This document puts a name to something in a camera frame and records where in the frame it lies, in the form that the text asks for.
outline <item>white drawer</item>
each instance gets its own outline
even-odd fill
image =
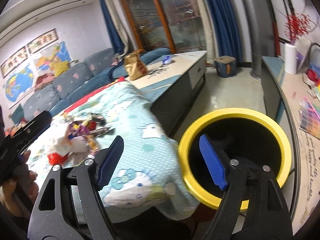
[[[196,87],[200,78],[206,71],[205,57],[202,57],[193,67],[188,70],[192,89]]]

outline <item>window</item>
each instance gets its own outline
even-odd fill
[[[205,50],[196,0],[122,0],[139,48],[173,53]]]

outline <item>hello kitty tablecloth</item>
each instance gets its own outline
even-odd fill
[[[156,206],[165,216],[183,220],[191,216],[199,202],[186,189],[177,155],[178,144],[168,138],[158,120],[150,112],[151,103],[129,82],[120,82],[92,96],[70,112],[85,117],[100,113],[114,128],[114,134],[97,138],[108,148],[117,135],[124,139],[124,152],[108,186],[100,197],[113,223],[126,221]],[[51,126],[59,125],[61,117]],[[44,142],[50,127],[30,147],[30,170],[36,171],[36,182],[42,186],[51,166]],[[64,167],[79,165],[86,154],[72,154]],[[77,217],[85,223],[77,188],[73,187]]]

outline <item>blue storage box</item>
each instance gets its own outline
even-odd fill
[[[215,58],[214,62],[220,77],[227,78],[237,74],[236,59],[234,57],[222,56]]]

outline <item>blue gripper pad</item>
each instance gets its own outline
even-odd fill
[[[213,182],[221,190],[225,190],[228,185],[226,181],[226,171],[217,153],[209,142],[207,135],[204,134],[200,137],[199,148]]]
[[[104,159],[100,165],[98,171],[98,179],[95,183],[95,187],[98,191],[109,184],[112,174],[120,160],[120,157],[124,150],[124,141],[121,136],[117,136],[110,147],[106,149],[109,151],[107,157]]]

